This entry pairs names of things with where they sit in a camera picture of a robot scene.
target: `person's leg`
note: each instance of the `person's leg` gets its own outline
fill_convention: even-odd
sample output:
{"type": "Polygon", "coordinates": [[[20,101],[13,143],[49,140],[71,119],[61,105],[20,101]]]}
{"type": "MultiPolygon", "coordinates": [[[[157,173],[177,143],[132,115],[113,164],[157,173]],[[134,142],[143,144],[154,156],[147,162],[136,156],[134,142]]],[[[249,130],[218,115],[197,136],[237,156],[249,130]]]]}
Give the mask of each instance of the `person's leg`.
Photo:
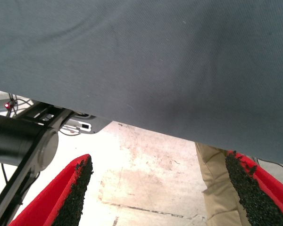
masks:
{"type": "Polygon", "coordinates": [[[195,143],[203,181],[208,226],[250,226],[246,211],[239,203],[226,166],[226,151],[195,143]]]}

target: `concrete floor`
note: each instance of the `concrete floor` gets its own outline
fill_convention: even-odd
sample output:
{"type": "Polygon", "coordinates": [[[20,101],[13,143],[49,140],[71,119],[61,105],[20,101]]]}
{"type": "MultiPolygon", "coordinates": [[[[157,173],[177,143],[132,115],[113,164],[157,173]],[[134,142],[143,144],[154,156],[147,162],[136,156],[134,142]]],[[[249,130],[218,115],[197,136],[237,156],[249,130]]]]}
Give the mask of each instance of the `concrete floor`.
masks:
{"type": "MultiPolygon", "coordinates": [[[[71,160],[89,153],[94,174],[80,226],[205,225],[201,191],[206,187],[192,141],[118,122],[94,135],[59,134],[59,139],[53,162],[41,172],[18,212],[71,160]]],[[[281,167],[260,164],[283,183],[281,167]]],[[[10,177],[15,167],[6,165],[6,170],[10,177]]],[[[0,191],[4,184],[0,168],[0,191]]]]}

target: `black metal frame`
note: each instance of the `black metal frame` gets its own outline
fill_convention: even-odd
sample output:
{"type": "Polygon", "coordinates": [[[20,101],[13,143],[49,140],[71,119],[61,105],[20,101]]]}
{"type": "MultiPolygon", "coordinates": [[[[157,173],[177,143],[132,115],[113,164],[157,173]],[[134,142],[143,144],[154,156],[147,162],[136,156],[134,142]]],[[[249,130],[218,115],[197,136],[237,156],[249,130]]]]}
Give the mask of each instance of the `black metal frame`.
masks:
{"type": "MultiPolygon", "coordinates": [[[[27,122],[37,124],[38,132],[33,137],[32,145],[24,154],[16,171],[0,194],[0,226],[8,225],[11,222],[36,175],[46,167],[46,165],[40,164],[39,159],[40,152],[47,151],[44,150],[44,144],[49,139],[57,139],[58,130],[74,115],[76,113],[71,110],[37,102],[13,119],[9,119],[17,120],[17,123],[21,121],[26,124],[27,122]]],[[[50,158],[53,158],[55,151],[52,151],[50,158]]]]}

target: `black rubber granule surface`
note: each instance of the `black rubber granule surface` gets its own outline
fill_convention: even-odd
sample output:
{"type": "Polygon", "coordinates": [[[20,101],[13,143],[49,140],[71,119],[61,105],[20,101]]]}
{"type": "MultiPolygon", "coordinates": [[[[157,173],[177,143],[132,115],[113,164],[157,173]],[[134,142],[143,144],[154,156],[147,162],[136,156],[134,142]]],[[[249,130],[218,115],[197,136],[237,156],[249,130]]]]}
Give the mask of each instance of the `black rubber granule surface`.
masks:
{"type": "MultiPolygon", "coordinates": [[[[82,166],[84,162],[78,164],[76,170],[82,166]]],[[[83,210],[84,196],[87,185],[90,181],[92,171],[91,157],[88,158],[87,164],[82,166],[82,173],[76,184],[72,185],[71,193],[66,198],[64,205],[60,209],[57,218],[53,222],[53,226],[77,226],[79,225],[83,210]]]]}
{"type": "Polygon", "coordinates": [[[247,173],[240,165],[240,159],[235,158],[235,155],[236,153],[233,153],[226,157],[226,168],[240,197],[240,203],[247,212],[250,224],[252,226],[283,226],[283,213],[252,177],[256,168],[250,169],[250,173],[247,173]]]}

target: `gray fabric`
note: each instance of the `gray fabric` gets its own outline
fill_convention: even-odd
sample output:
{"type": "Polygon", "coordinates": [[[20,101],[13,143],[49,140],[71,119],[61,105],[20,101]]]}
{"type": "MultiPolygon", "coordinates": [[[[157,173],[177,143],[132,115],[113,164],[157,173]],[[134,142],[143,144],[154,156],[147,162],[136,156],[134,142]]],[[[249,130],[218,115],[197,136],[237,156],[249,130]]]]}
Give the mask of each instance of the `gray fabric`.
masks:
{"type": "Polygon", "coordinates": [[[0,90],[283,163],[283,0],[0,0],[0,90]]]}

